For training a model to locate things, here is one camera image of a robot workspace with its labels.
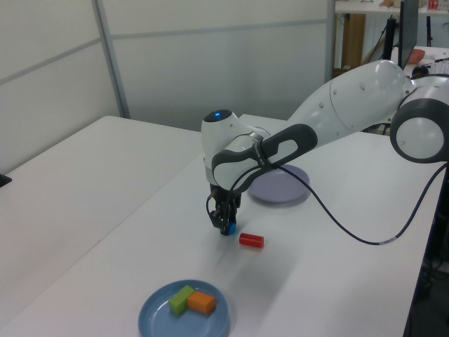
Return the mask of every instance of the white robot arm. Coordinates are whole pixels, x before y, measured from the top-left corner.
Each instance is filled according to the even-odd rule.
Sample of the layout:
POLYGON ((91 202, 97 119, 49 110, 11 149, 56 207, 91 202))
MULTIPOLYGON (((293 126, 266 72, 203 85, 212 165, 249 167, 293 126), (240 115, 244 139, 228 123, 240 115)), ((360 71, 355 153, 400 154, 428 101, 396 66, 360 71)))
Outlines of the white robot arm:
POLYGON ((201 135, 208 199, 216 205, 209 212, 214 226, 230 234, 241 193, 258 176, 392 116, 391 143, 402 157, 419 163, 449 160, 449 78, 410 80, 386 60, 324 84, 272 136, 229 110, 210 113, 201 135))

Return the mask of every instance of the floor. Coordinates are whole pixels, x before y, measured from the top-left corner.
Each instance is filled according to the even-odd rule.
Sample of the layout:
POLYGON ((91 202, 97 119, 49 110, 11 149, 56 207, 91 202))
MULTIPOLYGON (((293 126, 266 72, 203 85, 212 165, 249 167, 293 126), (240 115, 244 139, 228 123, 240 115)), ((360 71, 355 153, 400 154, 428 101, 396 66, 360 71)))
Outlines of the floor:
MULTIPOLYGON (((449 263, 440 266, 438 270, 449 272, 449 263)), ((433 276, 428 286, 421 285, 420 291, 424 299, 416 300, 412 306, 411 331, 409 325, 404 337, 449 337, 449 274, 437 271, 433 276)))

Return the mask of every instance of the white table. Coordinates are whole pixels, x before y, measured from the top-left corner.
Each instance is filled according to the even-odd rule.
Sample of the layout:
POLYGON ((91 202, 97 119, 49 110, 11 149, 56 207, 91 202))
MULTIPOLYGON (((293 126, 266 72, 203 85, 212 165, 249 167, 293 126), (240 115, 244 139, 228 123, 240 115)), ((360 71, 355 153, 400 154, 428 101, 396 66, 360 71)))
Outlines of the white table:
POLYGON ((199 133, 104 117, 0 188, 0 328, 201 152, 199 133))
MULTIPOLYGON (((282 122, 244 120, 266 129, 282 122)), ((356 133, 296 159, 349 230, 385 240, 406 222, 440 164, 399 157, 384 136, 356 133)), ((238 231, 263 250, 223 237, 208 219, 199 155, 28 305, 1 337, 138 336, 138 314, 161 286, 201 279, 226 296, 231 336, 402 336, 441 174, 392 244, 366 246, 341 231, 313 197, 268 207, 243 195, 238 231)))
MULTIPOLYGON (((336 1, 335 12, 353 14, 399 14, 400 8, 379 6, 381 3, 382 0, 374 0, 373 2, 360 2, 360 0, 336 1)), ((418 9, 418 15, 449 16, 449 12, 427 9, 427 4, 425 4, 418 9)))

